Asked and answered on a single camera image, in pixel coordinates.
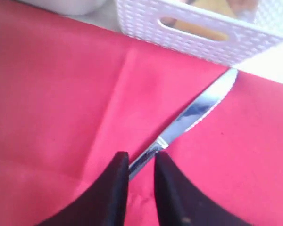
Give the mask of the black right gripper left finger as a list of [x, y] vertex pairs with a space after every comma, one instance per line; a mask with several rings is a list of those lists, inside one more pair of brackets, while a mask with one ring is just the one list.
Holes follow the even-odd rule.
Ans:
[[122, 226], [129, 183], [129, 157], [117, 152], [101, 175], [76, 200], [40, 226]]

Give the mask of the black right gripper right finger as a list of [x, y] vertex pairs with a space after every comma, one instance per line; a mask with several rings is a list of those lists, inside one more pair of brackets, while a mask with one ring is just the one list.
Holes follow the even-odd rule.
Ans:
[[157, 152], [154, 194], [161, 226], [249, 226], [199, 190], [166, 152]]

